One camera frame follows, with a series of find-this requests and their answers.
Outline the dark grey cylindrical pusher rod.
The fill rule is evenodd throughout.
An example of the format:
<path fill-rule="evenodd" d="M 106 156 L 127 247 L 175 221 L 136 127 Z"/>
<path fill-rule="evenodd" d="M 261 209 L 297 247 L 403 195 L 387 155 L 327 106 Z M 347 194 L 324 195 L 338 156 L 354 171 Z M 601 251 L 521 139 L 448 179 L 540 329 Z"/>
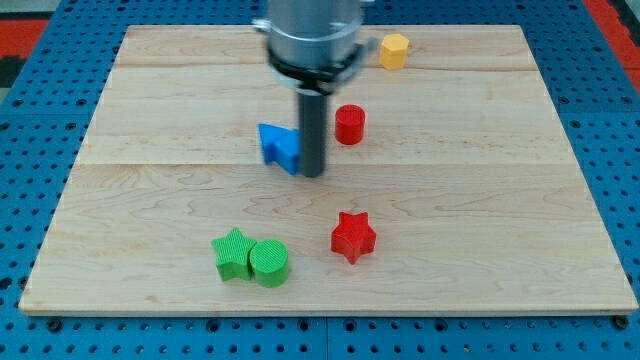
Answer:
<path fill-rule="evenodd" d="M 318 177 L 326 165 L 327 97 L 298 94 L 299 171 Z"/>

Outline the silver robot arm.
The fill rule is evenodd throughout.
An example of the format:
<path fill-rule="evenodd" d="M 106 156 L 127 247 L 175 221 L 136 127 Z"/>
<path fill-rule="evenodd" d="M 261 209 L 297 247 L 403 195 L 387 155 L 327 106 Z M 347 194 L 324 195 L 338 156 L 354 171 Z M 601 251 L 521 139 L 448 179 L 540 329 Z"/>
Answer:
<path fill-rule="evenodd" d="M 326 167 L 330 97 L 363 68 L 378 41 L 362 42 L 360 0 L 268 0 L 251 22 L 263 34 L 268 65 L 297 94 L 299 171 L 318 177 Z"/>

